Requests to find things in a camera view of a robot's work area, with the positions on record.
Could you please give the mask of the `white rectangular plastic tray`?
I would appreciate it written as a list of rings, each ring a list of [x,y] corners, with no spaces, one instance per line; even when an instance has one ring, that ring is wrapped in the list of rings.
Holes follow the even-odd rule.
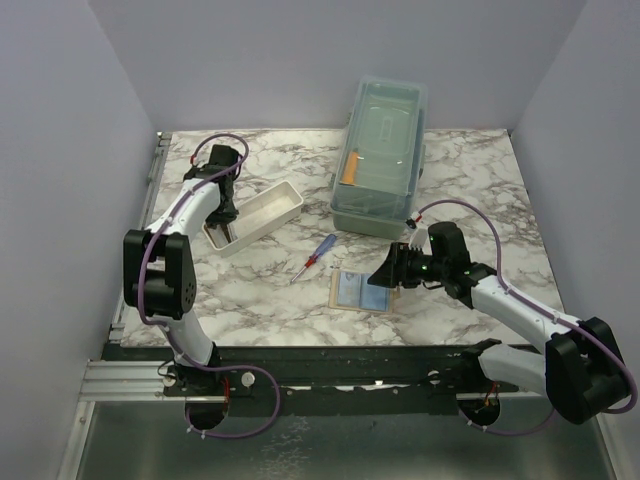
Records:
[[[218,249],[209,237],[208,226],[204,225],[202,231],[213,251],[227,258],[296,218],[303,204],[304,200],[294,186],[289,181],[282,181],[238,206],[239,215],[231,223],[237,235],[235,242]]]

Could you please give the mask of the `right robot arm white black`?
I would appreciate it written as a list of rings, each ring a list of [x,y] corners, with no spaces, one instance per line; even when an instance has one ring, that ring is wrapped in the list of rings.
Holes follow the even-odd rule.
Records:
[[[412,242],[392,243],[369,284],[414,289],[432,283],[467,308],[506,325],[532,347],[521,350],[497,340],[475,345],[459,370],[467,389],[480,392],[494,382],[522,387],[546,396],[573,424],[636,405],[637,385],[606,322],[566,315],[507,284],[494,268],[472,261],[453,222],[433,224],[414,236],[429,241],[430,253]]]

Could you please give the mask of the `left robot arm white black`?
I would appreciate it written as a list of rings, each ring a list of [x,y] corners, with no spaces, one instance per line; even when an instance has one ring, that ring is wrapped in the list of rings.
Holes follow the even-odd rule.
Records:
[[[191,241],[209,217],[233,221],[233,185],[243,156],[215,144],[209,161],[193,164],[177,198],[144,229],[123,240],[125,303],[141,321],[162,331],[176,364],[189,368],[187,382],[201,395],[214,393],[222,380],[215,342],[207,337],[193,310],[197,279]]]

